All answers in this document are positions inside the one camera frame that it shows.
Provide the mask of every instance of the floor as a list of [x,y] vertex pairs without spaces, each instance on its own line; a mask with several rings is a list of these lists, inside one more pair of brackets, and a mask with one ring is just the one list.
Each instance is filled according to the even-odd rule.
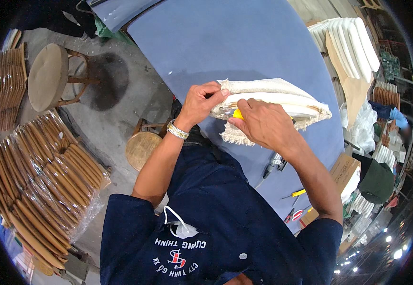
[[[357,17],[353,5],[359,5],[356,0],[288,1],[305,23],[339,16]],[[100,84],[87,88],[79,103],[64,106],[60,111],[65,123],[82,137],[86,148],[99,162],[112,168],[112,184],[100,193],[104,207],[75,242],[75,246],[90,254],[92,263],[98,266],[108,197],[113,193],[129,195],[138,174],[124,156],[126,142],[140,117],[151,122],[167,119],[173,94],[134,45],[114,39],[83,41],[44,28],[25,31],[22,40],[27,42],[29,67],[44,46],[57,43],[89,55],[91,75],[101,80]],[[70,62],[71,74],[80,74],[83,68],[79,61]],[[72,98],[77,92],[78,86],[68,84],[63,98]],[[24,123],[36,115],[25,97],[19,122]]]

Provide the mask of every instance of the navy blue shirt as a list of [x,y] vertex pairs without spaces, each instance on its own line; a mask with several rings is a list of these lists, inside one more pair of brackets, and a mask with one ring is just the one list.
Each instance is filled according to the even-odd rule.
[[[165,214],[156,216],[146,200],[110,196],[101,284],[224,284],[240,273],[259,285],[331,282],[342,226],[318,219],[295,238],[239,163],[219,156],[183,147],[167,191],[168,206],[198,231],[193,237],[176,237],[177,226],[165,224]],[[168,222],[178,221],[166,213]]]

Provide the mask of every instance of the stool leg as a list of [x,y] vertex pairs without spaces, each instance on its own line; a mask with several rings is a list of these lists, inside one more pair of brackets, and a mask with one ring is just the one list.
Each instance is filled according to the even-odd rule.
[[162,126],[162,129],[160,130],[160,132],[159,132],[159,136],[161,137],[161,138],[164,138],[164,136],[167,134],[167,126],[169,125],[169,122],[172,120],[172,118],[171,117],[169,117],[168,119],[167,119],[167,121],[164,123],[164,125]]
[[99,84],[100,83],[100,80],[98,80],[98,79],[89,78],[89,66],[88,66],[89,56],[84,55],[80,52],[70,50],[68,48],[66,48],[66,51],[67,51],[67,54],[69,55],[69,58],[79,57],[83,60],[83,62],[85,64],[85,77],[69,76],[69,78],[67,79],[67,83],[83,83],[84,85],[83,85],[83,88],[75,96],[75,98],[73,98],[72,100],[61,100],[61,101],[58,102],[57,107],[78,102],[80,100],[80,97],[83,95],[83,93],[85,92],[85,90],[86,90],[86,88],[88,87],[89,84]]
[[145,124],[145,123],[147,123],[147,121],[145,119],[143,119],[143,118],[138,119],[137,125],[133,129],[132,136],[134,136],[135,134],[138,134],[139,132],[141,132],[142,125]]

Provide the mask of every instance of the pliers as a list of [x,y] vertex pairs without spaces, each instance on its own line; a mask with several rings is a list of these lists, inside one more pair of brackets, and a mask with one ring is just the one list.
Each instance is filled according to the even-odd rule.
[[290,211],[290,213],[287,215],[287,217],[284,219],[284,223],[289,223],[290,220],[292,219],[292,216],[295,212],[295,208],[292,208],[292,210]]

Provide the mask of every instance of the wooden stool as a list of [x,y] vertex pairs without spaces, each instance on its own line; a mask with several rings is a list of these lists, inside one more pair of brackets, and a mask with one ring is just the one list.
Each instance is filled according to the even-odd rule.
[[[169,122],[170,118],[162,124],[148,123],[146,119],[138,120],[132,137],[126,144],[127,161],[135,170],[141,171],[149,156],[167,134],[167,125]],[[151,129],[156,129],[158,127],[162,127],[159,134],[150,131]]]
[[[85,63],[85,77],[69,75],[69,58],[79,57]],[[35,111],[43,112],[52,107],[76,103],[80,100],[89,84],[98,84],[100,80],[90,79],[89,57],[50,43],[42,49],[32,64],[28,77],[29,101]],[[71,100],[61,99],[67,83],[84,83],[83,89]]]

